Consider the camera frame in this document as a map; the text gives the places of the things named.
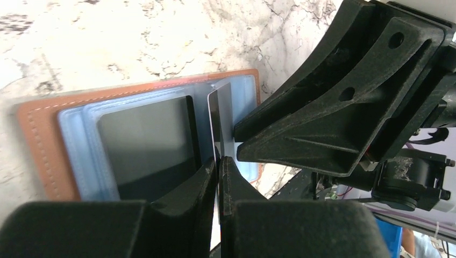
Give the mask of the bystander hand in background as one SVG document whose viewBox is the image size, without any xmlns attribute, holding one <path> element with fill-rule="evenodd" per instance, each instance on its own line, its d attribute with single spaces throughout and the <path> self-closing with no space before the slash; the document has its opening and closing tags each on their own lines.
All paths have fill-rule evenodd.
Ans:
<svg viewBox="0 0 456 258">
<path fill-rule="evenodd" d="M 402 228 L 400 258 L 413 258 L 416 256 L 415 236 L 412 230 Z"/>
</svg>

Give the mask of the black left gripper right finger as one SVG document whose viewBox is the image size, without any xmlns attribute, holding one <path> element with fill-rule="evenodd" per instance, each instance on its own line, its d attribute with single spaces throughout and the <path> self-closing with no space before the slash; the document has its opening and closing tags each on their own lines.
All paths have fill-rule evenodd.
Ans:
<svg viewBox="0 0 456 258">
<path fill-rule="evenodd" d="M 222 257 L 388 257 L 371 212 L 352 201 L 273 200 L 219 163 Z"/>
</svg>

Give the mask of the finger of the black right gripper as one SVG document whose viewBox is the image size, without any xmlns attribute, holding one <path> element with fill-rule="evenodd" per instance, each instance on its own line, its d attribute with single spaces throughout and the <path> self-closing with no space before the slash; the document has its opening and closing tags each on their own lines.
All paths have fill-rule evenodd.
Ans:
<svg viewBox="0 0 456 258">
<path fill-rule="evenodd" d="M 394 158 L 454 85 L 454 23 L 343 1 L 305 62 L 234 127 L 237 159 L 346 177 Z"/>
</svg>

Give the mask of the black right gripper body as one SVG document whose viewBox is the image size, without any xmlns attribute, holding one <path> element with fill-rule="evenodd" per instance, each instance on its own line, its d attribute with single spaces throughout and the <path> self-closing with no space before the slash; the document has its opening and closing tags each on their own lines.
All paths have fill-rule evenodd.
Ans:
<svg viewBox="0 0 456 258">
<path fill-rule="evenodd" d="M 440 154 L 404 149 L 419 128 L 429 145 L 455 126 L 455 47 L 440 35 L 379 37 L 368 51 L 377 67 L 356 66 L 342 80 L 334 114 L 334 181 L 371 193 L 394 209 L 432 210 L 454 192 L 443 186 L 454 164 Z"/>
</svg>

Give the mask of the grey card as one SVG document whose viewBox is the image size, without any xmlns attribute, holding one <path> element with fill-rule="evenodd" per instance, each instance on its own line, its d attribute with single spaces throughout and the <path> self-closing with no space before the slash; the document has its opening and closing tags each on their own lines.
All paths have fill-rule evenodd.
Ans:
<svg viewBox="0 0 456 258">
<path fill-rule="evenodd" d="M 234 157 L 231 83 L 216 84 L 208 95 L 208 108 L 214 158 Z"/>
</svg>

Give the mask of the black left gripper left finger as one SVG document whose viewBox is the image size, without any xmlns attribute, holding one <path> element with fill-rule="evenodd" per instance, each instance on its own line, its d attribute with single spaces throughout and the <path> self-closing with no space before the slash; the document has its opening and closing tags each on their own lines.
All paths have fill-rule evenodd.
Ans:
<svg viewBox="0 0 456 258">
<path fill-rule="evenodd" d="M 152 203 L 26 203 L 1 227 L 1 257 L 208 257 L 216 168 Z"/>
</svg>

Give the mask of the brown leather card holder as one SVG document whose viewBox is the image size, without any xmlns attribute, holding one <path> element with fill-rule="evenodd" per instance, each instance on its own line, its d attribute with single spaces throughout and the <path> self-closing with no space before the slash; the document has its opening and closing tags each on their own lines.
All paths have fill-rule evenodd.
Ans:
<svg viewBox="0 0 456 258">
<path fill-rule="evenodd" d="M 57 121 L 59 111 L 117 97 L 235 76 L 252 76 L 254 78 L 254 95 L 257 98 L 254 104 L 259 105 L 260 80 L 257 69 L 207 73 L 155 82 L 71 91 L 63 95 L 53 95 L 44 99 L 20 103 L 17 110 L 19 126 L 30 148 L 48 199 L 52 201 L 81 200 Z"/>
</svg>

